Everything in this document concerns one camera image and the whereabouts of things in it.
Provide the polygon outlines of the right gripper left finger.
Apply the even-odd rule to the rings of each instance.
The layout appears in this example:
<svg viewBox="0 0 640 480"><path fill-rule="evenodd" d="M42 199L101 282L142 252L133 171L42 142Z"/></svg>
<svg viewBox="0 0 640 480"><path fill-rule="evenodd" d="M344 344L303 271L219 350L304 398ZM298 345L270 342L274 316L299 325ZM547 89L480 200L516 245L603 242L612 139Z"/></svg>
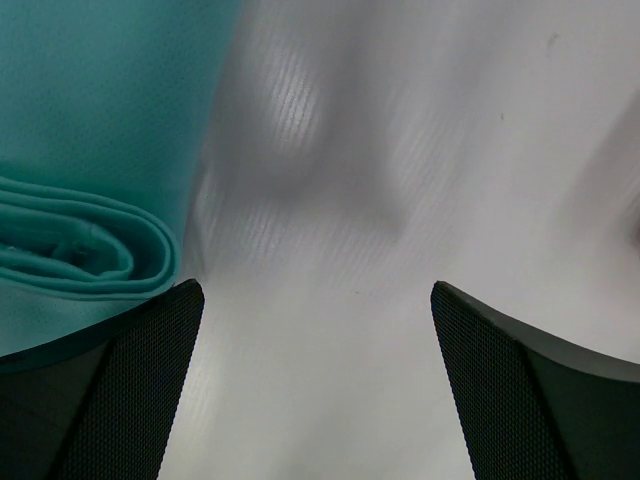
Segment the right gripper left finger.
<svg viewBox="0 0 640 480"><path fill-rule="evenodd" d="M189 279L1 358L4 479L155 479L204 310Z"/></svg>

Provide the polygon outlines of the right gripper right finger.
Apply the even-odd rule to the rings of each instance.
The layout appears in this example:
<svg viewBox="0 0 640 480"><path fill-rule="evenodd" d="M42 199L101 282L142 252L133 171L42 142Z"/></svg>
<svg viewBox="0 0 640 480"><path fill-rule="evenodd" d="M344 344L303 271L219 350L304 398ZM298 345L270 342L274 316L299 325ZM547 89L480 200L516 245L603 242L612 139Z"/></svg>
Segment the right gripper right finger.
<svg viewBox="0 0 640 480"><path fill-rule="evenodd" d="M438 281L432 318L477 479L636 479L639 367Z"/></svg>

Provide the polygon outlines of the teal t shirt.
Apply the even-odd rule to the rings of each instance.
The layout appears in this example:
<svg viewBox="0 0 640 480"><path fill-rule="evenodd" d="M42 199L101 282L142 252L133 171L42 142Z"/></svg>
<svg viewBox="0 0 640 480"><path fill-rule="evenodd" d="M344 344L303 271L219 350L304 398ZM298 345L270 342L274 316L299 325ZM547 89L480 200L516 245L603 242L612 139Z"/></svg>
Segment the teal t shirt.
<svg viewBox="0 0 640 480"><path fill-rule="evenodd" d="M238 1L1 5L1 368L180 271L196 163Z"/></svg>

